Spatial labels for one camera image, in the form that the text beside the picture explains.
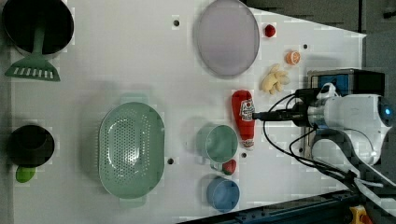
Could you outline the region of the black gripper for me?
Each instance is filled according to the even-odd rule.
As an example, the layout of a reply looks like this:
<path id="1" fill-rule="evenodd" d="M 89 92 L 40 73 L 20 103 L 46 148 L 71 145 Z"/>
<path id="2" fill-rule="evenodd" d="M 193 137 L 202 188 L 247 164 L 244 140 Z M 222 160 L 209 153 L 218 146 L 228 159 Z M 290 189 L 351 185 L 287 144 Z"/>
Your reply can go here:
<path id="1" fill-rule="evenodd" d="M 298 127 L 310 127 L 308 120 L 308 107 L 313 105 L 318 99 L 317 96 L 320 92 L 319 88 L 314 89 L 299 89 L 295 92 L 295 96 L 300 99 L 300 102 L 296 103 L 292 107 L 292 111 L 297 113 L 296 118 L 292 118 L 288 112 L 260 112 L 253 113 L 252 118 L 261 121 L 283 121 L 292 120 L 293 123 Z"/>

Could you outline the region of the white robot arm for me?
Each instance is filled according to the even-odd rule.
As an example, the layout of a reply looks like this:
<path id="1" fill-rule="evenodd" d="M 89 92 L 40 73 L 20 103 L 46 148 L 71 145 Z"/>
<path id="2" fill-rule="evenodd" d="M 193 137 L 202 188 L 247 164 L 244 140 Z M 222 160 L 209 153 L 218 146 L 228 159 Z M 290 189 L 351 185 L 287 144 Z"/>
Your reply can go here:
<path id="1" fill-rule="evenodd" d="M 374 168 L 381 157 L 394 111 L 377 94 L 340 96 L 333 84 L 320 89 L 299 89 L 289 96 L 299 101 L 293 108 L 254 112 L 253 119 L 292 121 L 314 136 L 311 157 L 285 153 L 301 164 L 332 177 L 353 191 L 393 195 L 395 183 Z"/>

